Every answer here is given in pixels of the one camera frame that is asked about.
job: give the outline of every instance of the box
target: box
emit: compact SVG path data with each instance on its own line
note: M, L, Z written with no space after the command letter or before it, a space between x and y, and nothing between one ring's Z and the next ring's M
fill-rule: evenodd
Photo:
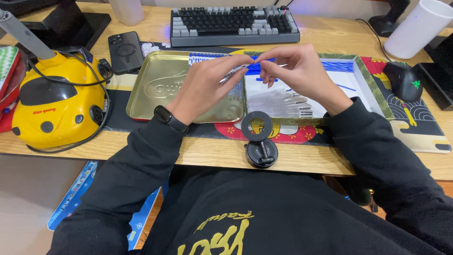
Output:
M47 228L54 231L57 225L66 217L71 216L77 206L80 205L80 197L87 191L89 186L93 183L93 178L96 173L97 162L89 161L85 167L82 169L82 172L79 174L77 179L72 184L71 188L68 190L63 200L60 202L55 212L49 219ZM151 209L154 206L159 190L162 189L162 193L165 196L168 190L168 183L154 191L146 199L143 207L139 212L136 212L132 216L132 220L129 222L129 225L132 227L132 232L127 235L127 240L129 242L129 250L133 250L137 244L143 226L145 225L148 215L151 212Z
M250 56L258 56L263 51L244 51L244 54ZM393 120L392 111L387 104L384 96L378 88L370 72L366 69L365 64L358 55L353 54L331 54L321 53L319 54L321 61L323 62L352 62L353 73L344 72L328 72L331 79L342 85L352 87L356 91L343 89L349 97L359 96L362 99L365 107L370 112L376 112L377 114L385 117L387 120ZM267 85L262 82L256 81L259 75L246 75L245 76L245 106L246 112L248 113L247 106L247 95L258 94L264 91L277 90L279 88L287 88L287 85L283 81L275 82L272 88L267 89ZM323 115L326 110L317 102L309 99L307 102L312 105L313 117L302 117L302 118L272 118L272 123L275 125L288 125L288 126L314 126L324 124ZM262 125L263 122L258 119L254 119L250 124Z

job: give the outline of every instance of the computer mouse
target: computer mouse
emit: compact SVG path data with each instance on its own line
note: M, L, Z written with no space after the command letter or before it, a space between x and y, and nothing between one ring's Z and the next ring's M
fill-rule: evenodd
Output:
M408 64L388 62L384 67L384 73L390 80L395 96L408 102L418 101L422 96L422 79Z

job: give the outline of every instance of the white cylinder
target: white cylinder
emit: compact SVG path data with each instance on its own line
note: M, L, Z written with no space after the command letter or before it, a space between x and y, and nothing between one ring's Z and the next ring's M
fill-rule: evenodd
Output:
M133 26L145 18L140 0L109 0L116 18L127 26Z
M453 20L453 8L437 0L420 0L384 43L399 59L410 59Z

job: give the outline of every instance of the mouse pad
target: mouse pad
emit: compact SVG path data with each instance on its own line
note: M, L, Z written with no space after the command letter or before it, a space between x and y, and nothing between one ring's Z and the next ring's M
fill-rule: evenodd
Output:
M173 48L169 43L141 42L144 56L156 50L198 51L228 54L237 51L236 48L226 47L186 47ZM423 100L415 103L402 102L391 92L391 84L382 70L386 65L383 59L362 57L368 70L373 75L384 97L395 115L391 121L393 132L414 152L451 152L450 142L437 125L431 112ZM135 128L143 128L146 122L135 121L126 114L126 105L129 101L130 91L134 86L135 74L114 76L107 88L111 98L111 111L109 119L103 130L130 132ZM252 125L251 129L259 132L259 125ZM290 143L318 146L335 146L330 132L326 126L280 126L274 125L269 138L275 143ZM246 140L241 131L240 123L237 124L191 124L188 137L236 139Z

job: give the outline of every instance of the white cup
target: white cup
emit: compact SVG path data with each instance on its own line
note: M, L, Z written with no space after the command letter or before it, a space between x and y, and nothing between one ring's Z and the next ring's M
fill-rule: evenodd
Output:
M414 57L453 20L453 8L437 0L420 0L384 43L399 59Z

